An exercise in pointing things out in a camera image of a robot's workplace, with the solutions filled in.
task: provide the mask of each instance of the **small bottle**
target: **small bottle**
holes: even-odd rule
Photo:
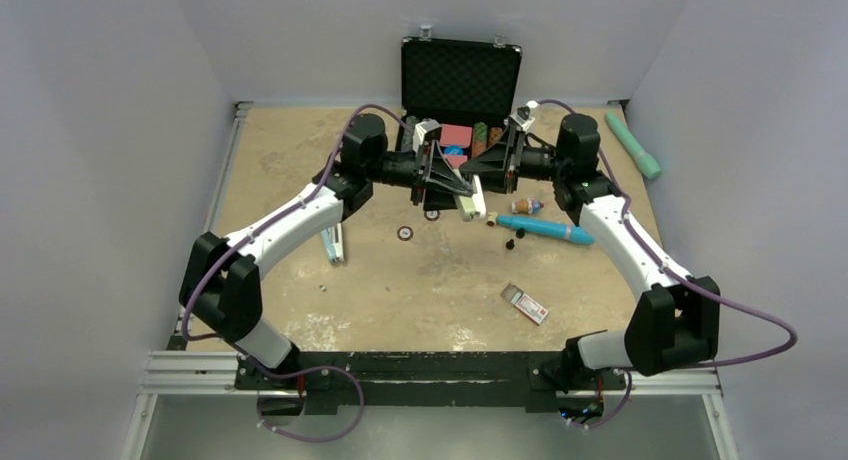
[[[532,199],[532,198],[523,198],[517,202],[512,202],[512,213],[524,213],[527,215],[534,215],[539,212],[539,210],[544,207],[545,204]]]

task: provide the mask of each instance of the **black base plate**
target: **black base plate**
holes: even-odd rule
[[[416,407],[523,407],[528,413],[556,412],[567,399],[544,374],[561,352],[300,352],[299,368],[332,365],[359,380],[367,405]],[[296,389],[296,380],[265,378],[239,362],[237,390]],[[604,390],[623,390],[624,381],[602,372]],[[595,390],[595,382],[575,390]],[[339,405],[357,405],[353,384],[343,375],[311,373],[305,378],[307,415],[332,415]]]

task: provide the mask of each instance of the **white cylinder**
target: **white cylinder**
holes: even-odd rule
[[[291,351],[291,341],[275,332],[265,315],[236,345],[268,368],[277,368]]]
[[[601,332],[577,341],[583,364],[592,370],[609,367],[632,367],[624,348],[624,330]]]

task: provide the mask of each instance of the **pink block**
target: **pink block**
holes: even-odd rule
[[[456,145],[461,148],[471,146],[471,127],[463,127],[461,125],[442,124],[442,139],[439,140],[439,145],[449,147]]]
[[[445,160],[451,167],[459,168],[460,165],[468,161],[468,155],[445,155]]]

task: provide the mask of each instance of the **gray wall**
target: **gray wall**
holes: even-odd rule
[[[231,115],[176,0],[0,0],[0,458],[117,457]]]
[[[848,0],[689,0],[629,110],[665,173],[669,250],[789,320],[789,353],[723,369],[746,459],[848,451]],[[720,357],[785,338],[724,313]]]
[[[525,56],[518,97],[628,98],[686,0],[179,0],[239,100],[398,102],[400,39],[489,41]]]

